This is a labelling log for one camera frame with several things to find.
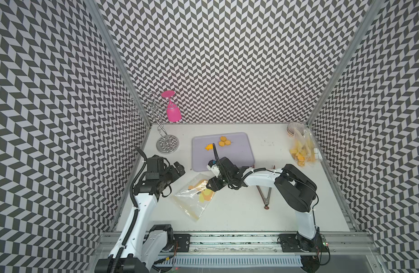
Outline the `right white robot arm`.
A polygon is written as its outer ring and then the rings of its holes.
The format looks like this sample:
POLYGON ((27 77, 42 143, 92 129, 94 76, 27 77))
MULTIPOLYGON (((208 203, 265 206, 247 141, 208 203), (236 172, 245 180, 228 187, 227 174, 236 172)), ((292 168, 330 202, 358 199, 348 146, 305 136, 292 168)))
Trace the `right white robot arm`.
POLYGON ((296 211, 297 233, 294 240, 301 252, 313 252, 322 246, 321 236, 315 223, 313 201, 318 201, 317 185, 292 164, 281 169, 237 167, 228 158, 220 158, 212 145, 214 160, 208 169, 214 174, 207 188, 216 192, 224 187, 239 190, 242 187, 264 186, 275 188, 291 209, 296 211))

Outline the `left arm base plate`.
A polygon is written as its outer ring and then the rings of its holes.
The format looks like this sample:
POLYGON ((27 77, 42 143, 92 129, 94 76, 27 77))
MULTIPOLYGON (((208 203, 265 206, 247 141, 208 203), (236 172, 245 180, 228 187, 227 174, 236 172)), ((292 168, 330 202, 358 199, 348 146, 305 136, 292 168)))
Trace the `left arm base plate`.
POLYGON ((188 253, 190 250, 191 234, 175 233, 175 249, 178 253, 188 253))

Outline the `clear bag with cookies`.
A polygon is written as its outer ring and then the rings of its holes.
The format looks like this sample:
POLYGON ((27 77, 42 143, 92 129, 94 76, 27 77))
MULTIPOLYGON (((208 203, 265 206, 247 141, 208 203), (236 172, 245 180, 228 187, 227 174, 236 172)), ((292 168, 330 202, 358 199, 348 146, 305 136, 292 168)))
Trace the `clear bag with cookies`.
POLYGON ((194 221, 198 221, 214 198, 215 192, 207 188, 209 176, 199 174, 174 196, 174 202, 194 221))

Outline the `red metal tongs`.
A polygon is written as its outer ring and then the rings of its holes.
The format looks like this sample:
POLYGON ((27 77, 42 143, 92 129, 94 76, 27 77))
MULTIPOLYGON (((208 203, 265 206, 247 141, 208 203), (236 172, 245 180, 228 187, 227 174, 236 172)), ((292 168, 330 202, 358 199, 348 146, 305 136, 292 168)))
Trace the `red metal tongs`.
POLYGON ((256 186, 256 188, 258 189, 258 192, 260 194, 260 197, 264 203, 264 209, 268 210, 269 209, 269 204, 270 204, 270 199, 271 199, 271 193, 272 193, 272 188, 274 188, 274 182, 276 179, 276 173, 272 170, 268 170, 266 168, 255 168, 253 170, 253 173, 256 174, 258 172, 266 172, 266 175, 263 174, 259 174, 258 176, 258 182, 253 181, 252 185, 256 186), (267 188, 267 194, 265 195, 265 193, 263 192, 263 190, 261 189, 262 187, 267 188))

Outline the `clear resealable bag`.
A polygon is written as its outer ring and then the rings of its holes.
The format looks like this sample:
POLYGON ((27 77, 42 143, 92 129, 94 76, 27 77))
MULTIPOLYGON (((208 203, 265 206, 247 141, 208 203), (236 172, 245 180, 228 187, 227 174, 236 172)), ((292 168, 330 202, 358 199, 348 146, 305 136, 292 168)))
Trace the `clear resealable bag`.
POLYGON ((308 162, 310 162, 311 164, 315 162, 321 162, 323 159, 322 154, 319 148, 315 145, 313 134, 310 129, 306 129, 305 131, 305 140, 306 140, 307 148, 310 152, 310 158, 308 162))
POLYGON ((308 131, 294 129, 294 143, 289 150, 292 158, 299 167, 305 167, 307 163, 315 162, 314 143, 308 131))

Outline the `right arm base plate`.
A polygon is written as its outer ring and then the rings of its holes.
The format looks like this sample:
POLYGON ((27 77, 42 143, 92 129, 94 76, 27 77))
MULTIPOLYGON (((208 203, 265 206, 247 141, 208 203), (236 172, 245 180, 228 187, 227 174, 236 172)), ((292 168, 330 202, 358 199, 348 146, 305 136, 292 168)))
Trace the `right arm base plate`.
POLYGON ((315 253, 318 255, 329 250, 329 244, 321 233, 316 233, 313 239, 307 239, 299 233, 280 234, 277 242, 284 253, 315 253))

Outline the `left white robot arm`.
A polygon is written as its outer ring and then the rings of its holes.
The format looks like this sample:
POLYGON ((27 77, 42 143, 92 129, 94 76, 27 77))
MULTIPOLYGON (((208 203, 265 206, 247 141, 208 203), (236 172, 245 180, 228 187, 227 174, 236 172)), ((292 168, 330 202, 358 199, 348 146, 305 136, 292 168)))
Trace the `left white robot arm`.
POLYGON ((96 273, 148 273, 159 261, 160 253, 174 251, 178 245, 170 224, 149 228, 149 222, 159 199, 167 197, 163 191, 170 190, 185 174, 184 167, 158 155, 149 158, 140 148, 137 152, 143 166, 131 182, 132 210, 108 257, 98 260, 96 273))

